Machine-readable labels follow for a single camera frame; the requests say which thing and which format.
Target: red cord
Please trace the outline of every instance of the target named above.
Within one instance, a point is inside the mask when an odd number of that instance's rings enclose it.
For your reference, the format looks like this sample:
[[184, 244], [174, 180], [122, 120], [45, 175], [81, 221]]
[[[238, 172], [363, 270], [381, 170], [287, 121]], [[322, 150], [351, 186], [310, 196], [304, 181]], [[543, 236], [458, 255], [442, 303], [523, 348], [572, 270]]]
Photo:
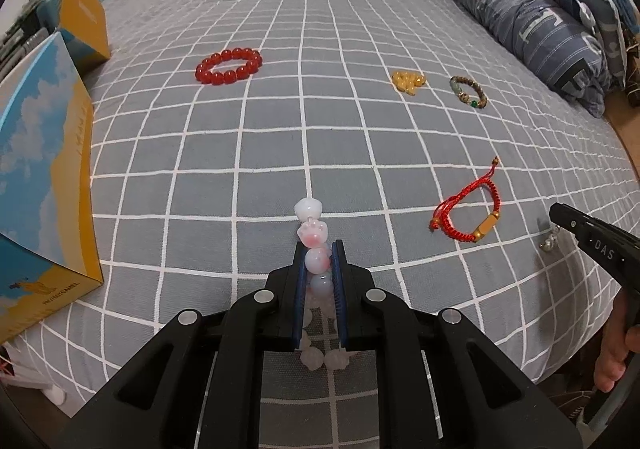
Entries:
[[494, 213], [499, 216], [500, 212], [500, 195], [498, 195], [498, 188], [490, 180], [494, 175], [495, 167], [498, 165], [498, 157], [496, 156], [491, 162], [491, 169], [484, 175], [478, 178], [475, 182], [472, 182], [466, 186], [462, 191], [454, 196], [450, 196], [444, 202], [440, 203], [433, 212], [433, 217], [429, 223], [429, 228], [434, 231], [442, 228], [449, 238], [457, 239], [458, 241], [478, 241], [478, 238], [474, 234], [461, 233], [449, 220], [449, 212], [458, 204], [466, 195], [478, 189], [481, 185], [486, 185], [489, 188], [491, 197], [494, 200]]

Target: blue and yellow box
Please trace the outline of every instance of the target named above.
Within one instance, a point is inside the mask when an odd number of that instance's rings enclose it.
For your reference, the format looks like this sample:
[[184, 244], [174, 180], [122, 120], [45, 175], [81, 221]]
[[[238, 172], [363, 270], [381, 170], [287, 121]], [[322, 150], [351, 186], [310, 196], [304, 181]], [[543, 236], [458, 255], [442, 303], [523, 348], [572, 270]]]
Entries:
[[42, 0], [36, 13], [42, 26], [62, 34], [81, 74], [111, 57], [100, 0]]
[[59, 32], [0, 84], [0, 341], [102, 284], [93, 107]]

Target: red braided bracelet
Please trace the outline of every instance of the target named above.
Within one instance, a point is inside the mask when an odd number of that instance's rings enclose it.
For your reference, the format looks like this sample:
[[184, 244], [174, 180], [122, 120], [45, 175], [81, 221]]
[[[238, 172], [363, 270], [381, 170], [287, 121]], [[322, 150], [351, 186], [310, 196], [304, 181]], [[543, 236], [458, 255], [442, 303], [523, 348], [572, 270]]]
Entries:
[[[432, 231], [442, 228], [442, 232], [449, 236], [449, 238], [457, 239], [458, 241], [478, 241], [484, 238], [498, 221], [498, 218], [500, 218], [500, 195], [498, 195], [498, 188], [495, 187], [495, 184], [490, 180], [494, 175], [498, 162], [498, 157], [496, 156], [491, 162], [491, 169], [484, 176], [481, 176], [478, 180], [466, 186], [458, 194], [450, 196], [444, 202], [440, 203], [433, 212], [429, 228]], [[451, 220], [449, 220], [449, 212], [466, 195], [475, 191], [481, 185], [486, 185], [489, 188], [491, 197], [494, 199], [494, 210], [484, 219], [484, 222], [476, 227], [476, 230], [472, 234], [461, 233], [453, 227]]]
[[[225, 73], [212, 72], [211, 68], [219, 65], [222, 61], [231, 61], [232, 59], [246, 59], [246, 64], [239, 66], [235, 70], [227, 70]], [[258, 68], [262, 66], [262, 56], [257, 50], [251, 48], [228, 48], [218, 54], [212, 54], [206, 57], [196, 68], [196, 79], [202, 84], [221, 85], [235, 83], [236, 80], [247, 79], [251, 74], [255, 74]]]

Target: gray checkered bedsheet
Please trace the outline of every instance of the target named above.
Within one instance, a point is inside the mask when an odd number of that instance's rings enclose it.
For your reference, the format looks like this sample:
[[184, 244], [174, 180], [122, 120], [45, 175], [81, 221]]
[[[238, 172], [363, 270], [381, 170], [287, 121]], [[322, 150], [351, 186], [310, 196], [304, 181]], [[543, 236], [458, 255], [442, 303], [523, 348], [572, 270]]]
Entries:
[[[47, 318], [17, 355], [87, 401], [185, 307], [212, 313], [290, 263], [293, 206], [324, 204], [330, 239], [413, 307], [457, 306], [532, 379], [606, 319], [618, 287], [573, 239], [537, 248], [556, 201], [638, 232], [638, 184], [609, 124], [551, 93], [452, 0], [107, 0], [113, 58], [87, 77], [92, 200], [104, 286]], [[206, 55], [259, 48], [248, 81], [201, 86]], [[394, 69], [428, 86], [396, 92]], [[449, 90], [484, 87], [484, 110]], [[494, 155], [502, 200], [478, 244], [430, 233], [431, 212]], [[476, 191], [459, 229], [488, 212]], [[331, 321], [309, 328], [322, 351]], [[374, 358], [309, 372], [268, 354], [265, 447], [378, 445]]]

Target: hand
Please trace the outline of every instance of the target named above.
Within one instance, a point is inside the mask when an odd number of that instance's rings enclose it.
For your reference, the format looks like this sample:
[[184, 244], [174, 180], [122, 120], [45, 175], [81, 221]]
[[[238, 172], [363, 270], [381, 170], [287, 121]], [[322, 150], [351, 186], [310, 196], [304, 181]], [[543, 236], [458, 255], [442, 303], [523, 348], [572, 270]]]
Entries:
[[600, 356], [593, 373], [596, 387], [605, 393], [609, 393], [625, 374], [625, 359], [629, 352], [640, 353], [640, 326], [633, 326], [625, 333], [626, 307], [626, 292], [621, 289], [604, 325]]

